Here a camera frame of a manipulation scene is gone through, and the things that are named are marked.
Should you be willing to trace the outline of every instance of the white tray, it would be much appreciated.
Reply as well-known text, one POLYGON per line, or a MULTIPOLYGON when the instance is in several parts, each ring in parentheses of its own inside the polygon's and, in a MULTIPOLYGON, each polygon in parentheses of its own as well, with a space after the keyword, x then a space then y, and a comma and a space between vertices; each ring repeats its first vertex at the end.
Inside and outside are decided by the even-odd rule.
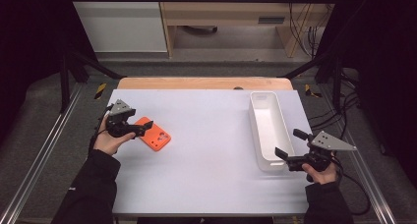
POLYGON ((274 92, 252 92, 249 115, 258 165, 263 171, 282 170, 285 162, 275 155, 278 147, 294 155, 279 101, 274 92))

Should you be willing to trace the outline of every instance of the white table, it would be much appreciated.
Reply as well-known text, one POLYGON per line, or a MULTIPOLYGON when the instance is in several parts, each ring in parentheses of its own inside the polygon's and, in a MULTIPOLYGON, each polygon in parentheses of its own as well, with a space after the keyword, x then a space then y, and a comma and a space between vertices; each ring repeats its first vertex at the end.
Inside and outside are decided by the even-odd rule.
MULTIPOLYGON (((133 216, 243 216, 304 213, 306 174, 267 173, 256 161, 249 121, 252 90, 116 89, 133 108, 133 124, 147 116, 172 136, 154 152, 141 140, 126 142, 113 212, 133 216)), ((275 91, 295 154, 308 152, 292 136, 310 133, 295 90, 275 91)))

